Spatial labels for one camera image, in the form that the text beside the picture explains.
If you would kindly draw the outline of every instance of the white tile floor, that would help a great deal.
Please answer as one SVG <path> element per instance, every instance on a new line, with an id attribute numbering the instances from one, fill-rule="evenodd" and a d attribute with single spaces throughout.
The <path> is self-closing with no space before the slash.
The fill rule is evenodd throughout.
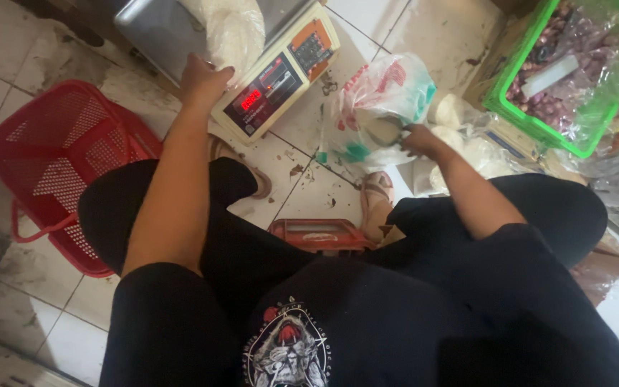
<path id="1" fill-rule="evenodd" d="M 440 89 L 461 92 L 475 71 L 464 61 L 483 55 L 504 22 L 489 0 L 365 0 L 359 5 L 330 0 L 328 8 L 342 52 L 326 82 L 338 86 L 374 58 L 412 51 L 424 59 Z M 180 109 L 175 98 L 134 72 L 74 40 L 60 39 L 49 25 L 0 0 L 0 123 L 33 95 L 70 76 L 97 85 L 112 101 L 139 114 L 160 138 Z M 315 84 L 251 147 L 211 123 L 212 133 L 274 183 L 269 200 L 241 200 L 231 212 L 261 228 L 275 218 L 347 218 L 360 224 L 356 186 L 361 172 L 335 157 L 326 167 L 312 160 L 319 146 L 320 106 L 328 98 L 322 86 Z M 291 175 L 298 165 L 303 172 Z M 389 170 L 398 199 L 410 195 L 401 178 L 408 173 L 406 167 Z M 23 221 L 23 235 L 34 231 Z M 117 284 L 116 276 L 82 276 L 46 239 L 13 243 L 0 263 L 0 340 L 95 386 Z M 616 327 L 618 300 L 619 290 L 599 308 Z"/>

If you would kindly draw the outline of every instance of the left hand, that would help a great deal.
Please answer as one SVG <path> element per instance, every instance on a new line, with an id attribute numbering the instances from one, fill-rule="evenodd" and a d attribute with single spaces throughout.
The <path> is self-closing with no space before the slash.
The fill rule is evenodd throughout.
<path id="1" fill-rule="evenodd" d="M 233 66 L 216 71 L 211 63 L 195 54 L 189 54 L 180 85 L 183 108 L 194 108 L 209 114 L 234 73 Z"/>

